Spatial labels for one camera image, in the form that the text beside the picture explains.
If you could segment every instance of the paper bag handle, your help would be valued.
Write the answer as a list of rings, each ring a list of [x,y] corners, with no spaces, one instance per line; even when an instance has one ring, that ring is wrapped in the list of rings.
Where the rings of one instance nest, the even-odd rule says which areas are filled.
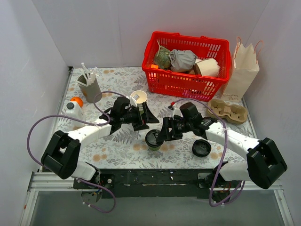
[[[262,45],[261,45],[260,50],[259,50],[258,53],[256,54],[256,63],[258,63],[257,57],[259,56],[259,53],[260,53],[260,51],[262,50],[262,48],[263,48],[263,46],[264,46],[264,42],[263,42],[262,40],[260,40],[260,41],[256,44],[256,46],[255,46],[255,48],[254,48],[254,52],[253,52],[253,53],[255,54],[256,47],[257,47],[257,45],[258,45],[260,42],[262,42]]]
[[[236,46],[237,46],[237,44],[238,44],[238,39],[240,40],[240,43],[239,43],[239,46],[237,47],[237,49],[236,49],[236,51],[235,51],[234,59],[236,58],[237,51],[238,51],[238,49],[239,49],[239,47],[240,47],[240,45],[241,45],[241,38],[240,38],[239,36],[237,36],[237,37],[236,37]]]

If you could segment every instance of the cardboard cup holder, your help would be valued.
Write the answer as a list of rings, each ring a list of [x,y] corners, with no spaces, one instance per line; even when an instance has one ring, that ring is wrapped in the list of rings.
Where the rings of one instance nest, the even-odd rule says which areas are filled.
[[[243,124],[248,118],[248,111],[243,106],[227,105],[226,102],[222,100],[211,99],[208,102],[208,107],[222,119],[226,119],[228,122],[234,124]],[[207,109],[207,114],[212,118],[216,118],[209,109]]]

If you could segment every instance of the white bottle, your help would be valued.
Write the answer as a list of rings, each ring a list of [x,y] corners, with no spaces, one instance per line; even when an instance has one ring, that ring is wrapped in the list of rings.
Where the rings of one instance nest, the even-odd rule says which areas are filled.
[[[70,101],[69,103],[67,103],[66,107],[67,107],[67,109],[66,109],[67,116],[76,118],[76,119],[80,119],[83,121],[86,120],[85,114],[82,112],[80,105],[76,101]],[[72,122],[73,122],[74,126],[79,127],[79,128],[85,126],[84,123],[79,122],[79,121],[72,120]]]

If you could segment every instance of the black metal bar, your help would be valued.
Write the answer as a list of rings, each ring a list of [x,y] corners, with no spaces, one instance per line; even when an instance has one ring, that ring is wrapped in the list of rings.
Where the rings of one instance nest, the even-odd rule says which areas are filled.
[[[197,197],[208,198],[209,189],[200,188],[198,174],[213,169],[99,169],[101,185],[116,197]],[[74,180],[74,189],[89,189]],[[111,196],[104,192],[102,198]]]

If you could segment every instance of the orange ball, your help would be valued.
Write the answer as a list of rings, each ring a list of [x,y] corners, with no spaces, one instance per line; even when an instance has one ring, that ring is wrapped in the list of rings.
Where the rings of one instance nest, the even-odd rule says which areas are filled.
[[[80,107],[82,107],[84,104],[82,99],[80,99],[80,97],[72,97],[70,101],[76,101]]]

